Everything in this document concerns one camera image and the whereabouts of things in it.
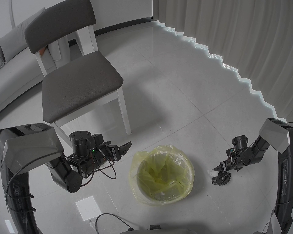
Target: curtain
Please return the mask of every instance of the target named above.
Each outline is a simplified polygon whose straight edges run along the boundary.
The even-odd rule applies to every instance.
[[[153,0],[153,19],[221,55],[293,121],[293,0]]]

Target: sofa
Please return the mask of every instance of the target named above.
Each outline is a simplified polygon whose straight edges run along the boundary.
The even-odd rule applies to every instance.
[[[44,9],[0,38],[0,111],[44,78],[37,59],[30,52],[24,38],[26,27]],[[70,62],[67,37],[48,45],[43,52],[42,61],[48,73]]]

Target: yellow trash bag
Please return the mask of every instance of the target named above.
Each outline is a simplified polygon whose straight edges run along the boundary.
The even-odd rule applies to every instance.
[[[173,145],[160,145],[151,152],[137,152],[129,172],[136,199],[153,206],[186,197],[192,190],[193,179],[192,163]]]

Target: trash bag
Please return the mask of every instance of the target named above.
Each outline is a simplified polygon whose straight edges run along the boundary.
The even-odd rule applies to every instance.
[[[186,197],[192,190],[193,179],[192,163],[173,145],[137,152],[129,172],[130,187],[136,199],[153,206]]]

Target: chair leg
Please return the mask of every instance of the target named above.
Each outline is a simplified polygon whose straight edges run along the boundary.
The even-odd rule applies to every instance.
[[[130,124],[129,124],[129,120],[128,120],[128,115],[127,115],[127,110],[126,110],[126,105],[125,105],[125,100],[124,100],[122,88],[117,89],[117,93],[118,93],[118,102],[119,102],[120,111],[122,114],[125,130],[126,130],[127,135],[130,135],[131,129],[130,129]]]
[[[72,143],[66,133],[55,122],[51,123],[51,126],[55,129],[56,133],[72,148]]]

